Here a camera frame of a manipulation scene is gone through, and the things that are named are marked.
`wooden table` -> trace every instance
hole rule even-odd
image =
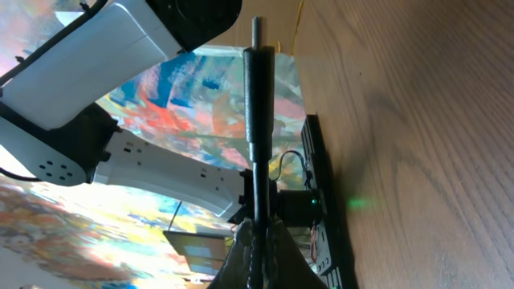
[[[514,2],[306,0],[295,57],[360,288],[514,288]]]

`mural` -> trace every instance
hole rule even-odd
[[[0,75],[63,28],[72,0],[0,0]],[[277,55],[271,176],[279,157],[301,150],[304,110],[294,59]],[[119,125],[176,153],[228,169],[248,167],[240,55],[181,55],[143,72],[97,102]],[[0,165],[27,175],[7,152]],[[301,187],[301,167],[284,159],[281,188]],[[184,286],[185,259],[162,236],[178,201],[99,184],[63,188],[0,177],[0,245],[78,288]],[[182,205],[172,230],[230,230],[210,212]]]

